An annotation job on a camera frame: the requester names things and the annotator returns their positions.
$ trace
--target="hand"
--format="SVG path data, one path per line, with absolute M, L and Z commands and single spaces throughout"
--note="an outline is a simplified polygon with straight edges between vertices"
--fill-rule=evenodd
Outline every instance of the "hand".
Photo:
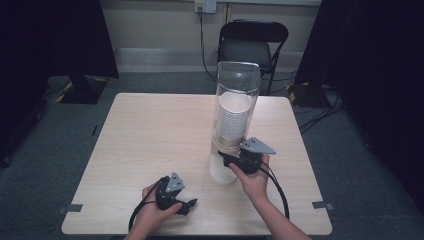
M 262 154 L 262 160 L 267 165 L 269 164 L 269 155 Z M 268 200 L 268 195 L 266 194 L 266 186 L 268 184 L 268 176 L 258 170 L 254 174 L 246 175 L 237 165 L 230 163 L 230 169 L 233 170 L 234 174 L 240 179 L 243 186 L 243 190 L 246 195 L 249 197 L 250 201 L 261 201 Z M 268 167 L 265 164 L 262 164 L 261 167 L 268 171 Z
M 150 185 L 143 189 L 143 199 L 152 187 L 153 185 Z M 181 203 L 176 203 L 166 210 L 160 210 L 156 204 L 156 189 L 154 189 L 146 199 L 146 205 L 138 212 L 134 225 L 125 239 L 141 240 L 147 238 L 150 233 L 159 228 L 166 218 L 178 212 L 182 206 Z

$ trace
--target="chair backrest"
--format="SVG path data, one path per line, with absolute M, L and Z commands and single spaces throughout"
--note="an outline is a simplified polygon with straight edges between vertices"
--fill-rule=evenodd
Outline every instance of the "chair backrest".
M 259 42 L 282 42 L 287 40 L 289 31 L 278 22 L 237 19 L 225 24 L 219 40 L 233 38 Z

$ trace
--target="person's left hand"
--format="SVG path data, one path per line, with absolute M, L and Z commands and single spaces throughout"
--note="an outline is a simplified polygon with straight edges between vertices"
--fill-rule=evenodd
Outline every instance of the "person's left hand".
M 153 184 L 143 189 L 143 199 L 152 187 Z M 146 199 L 146 205 L 138 212 L 134 225 L 125 239 L 147 238 L 166 218 L 178 212 L 182 206 L 182 203 L 176 203 L 166 210 L 160 210 L 156 204 L 156 189 L 154 189 Z

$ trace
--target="person's right hand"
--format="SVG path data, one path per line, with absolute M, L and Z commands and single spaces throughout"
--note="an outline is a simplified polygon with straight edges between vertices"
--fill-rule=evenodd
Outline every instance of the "person's right hand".
M 262 160 L 264 163 L 269 165 L 268 154 L 262 154 Z M 268 195 L 266 194 L 268 176 L 264 172 L 258 170 L 254 174 L 246 175 L 239 167 L 237 167 L 237 165 L 233 163 L 230 163 L 229 167 L 240 179 L 244 192 L 252 202 L 268 199 Z M 268 167 L 265 166 L 265 164 L 262 164 L 261 167 L 268 171 Z

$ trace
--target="white wall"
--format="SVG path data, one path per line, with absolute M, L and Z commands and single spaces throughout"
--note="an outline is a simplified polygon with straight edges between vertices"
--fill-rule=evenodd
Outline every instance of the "white wall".
M 114 48 L 182 51 L 200 56 L 200 22 L 193 1 L 101 1 Z M 229 20 L 273 20 L 283 23 L 289 38 L 283 46 L 280 67 L 296 68 L 305 49 L 319 6 L 230 3 Z M 207 65 L 216 65 L 219 30 L 225 22 L 226 3 L 216 14 L 203 15 Z M 198 58 L 180 58 L 179 64 L 201 65 Z

